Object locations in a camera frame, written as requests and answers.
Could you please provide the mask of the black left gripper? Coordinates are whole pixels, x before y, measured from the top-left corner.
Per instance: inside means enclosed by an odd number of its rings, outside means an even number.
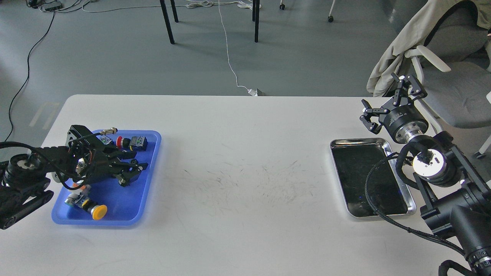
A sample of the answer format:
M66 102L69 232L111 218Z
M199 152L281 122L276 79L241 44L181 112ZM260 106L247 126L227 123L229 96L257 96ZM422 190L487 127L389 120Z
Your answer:
M118 180L121 187L137 180L141 172L147 169L148 163L130 161L122 164L121 160L134 159L137 152L119 150L115 145L100 140L103 135L117 131L113 127L93 133L86 126L72 125L66 140L70 159L65 178L90 184L112 177Z

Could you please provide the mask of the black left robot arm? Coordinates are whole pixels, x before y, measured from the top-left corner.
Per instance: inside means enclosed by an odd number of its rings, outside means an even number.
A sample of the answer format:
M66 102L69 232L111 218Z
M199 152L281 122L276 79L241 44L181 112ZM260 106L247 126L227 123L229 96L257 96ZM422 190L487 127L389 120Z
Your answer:
M147 163L139 163L137 151L146 147L140 137L137 145L118 138L115 143L100 140L99 136L117 133L116 128L91 132L86 126L72 125L64 146L34 148L24 143L4 141L1 148L30 149L28 154L14 155L1 162L1 229L7 229L25 216L48 203L54 192L48 190L47 174L71 191L66 203L78 206L99 220L107 206L88 197L97 181L112 177L126 187L146 170Z

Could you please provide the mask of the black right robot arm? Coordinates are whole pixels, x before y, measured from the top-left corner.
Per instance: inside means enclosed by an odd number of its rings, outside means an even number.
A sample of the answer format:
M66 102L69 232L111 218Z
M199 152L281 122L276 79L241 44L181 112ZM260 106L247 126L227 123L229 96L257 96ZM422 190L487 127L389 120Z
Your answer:
M425 240L458 252L468 262L466 269L446 260L438 275L449 269L464 276L489 276L491 273L490 188L472 163L453 143L447 131L428 136L428 121L417 110L415 101L426 97L424 87L414 76L392 74L397 88L380 108L363 100L360 119L372 133L385 128L395 143L403 145L398 153L380 160L369 171L364 185L366 200L385 221ZM431 233L405 227L386 215L375 193L369 190L371 175L381 164L395 161L394 172L407 186L422 195L421 218Z

